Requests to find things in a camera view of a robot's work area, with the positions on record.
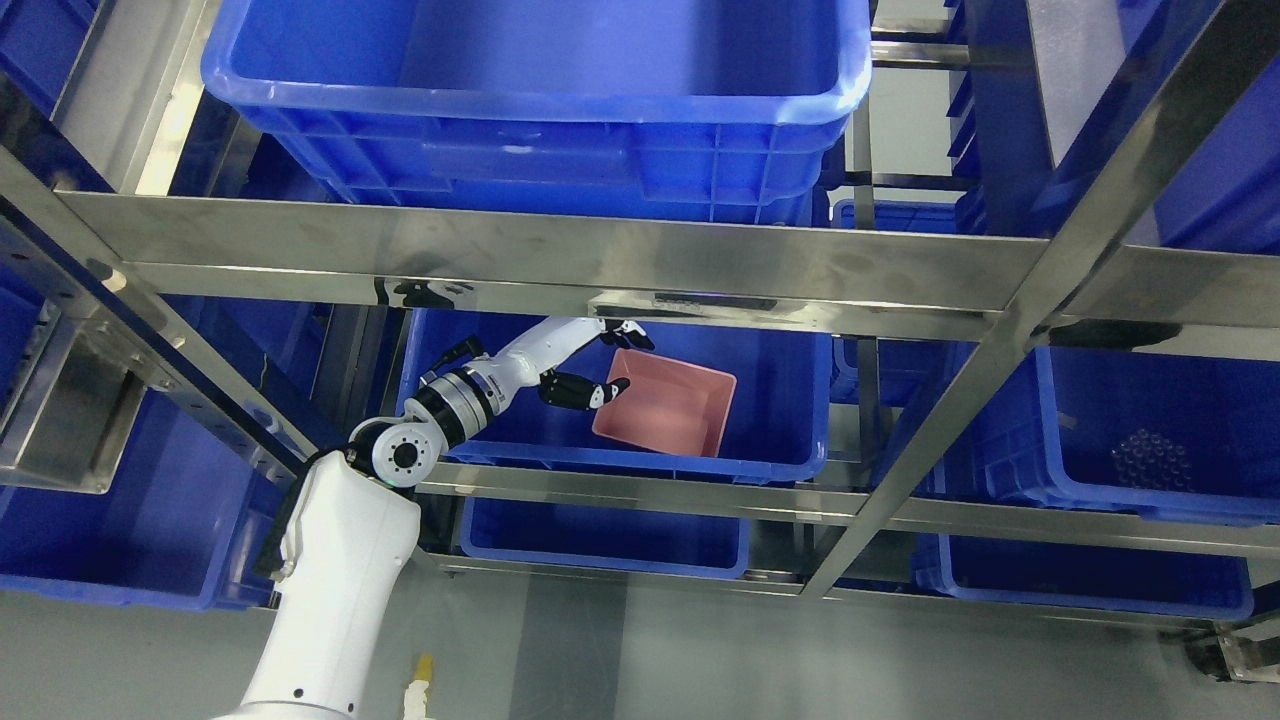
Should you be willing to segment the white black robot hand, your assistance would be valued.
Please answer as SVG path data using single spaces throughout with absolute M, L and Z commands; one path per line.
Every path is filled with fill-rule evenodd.
M 549 316 L 497 354 L 477 360 L 477 374 L 489 387 L 486 396 L 495 402 L 494 411 L 504 413 L 521 389 L 536 386 L 540 400 L 554 407 L 594 411 L 614 401 L 630 387 L 627 377 L 596 383 L 553 370 L 596 338 L 616 348 L 655 348 L 636 322 Z

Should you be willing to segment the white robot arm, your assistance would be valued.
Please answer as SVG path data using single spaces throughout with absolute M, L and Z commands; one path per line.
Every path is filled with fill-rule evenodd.
M 650 350 L 635 322 L 549 316 L 494 354 L 468 337 L 429 368 L 396 416 L 360 423 L 315 454 L 285 496 L 259 566 L 278 606 L 233 719 L 355 719 L 392 591 L 419 546 L 413 500 L 440 459 L 534 388 L 557 407 L 595 411 L 628 379 L 562 372 L 593 342 Z

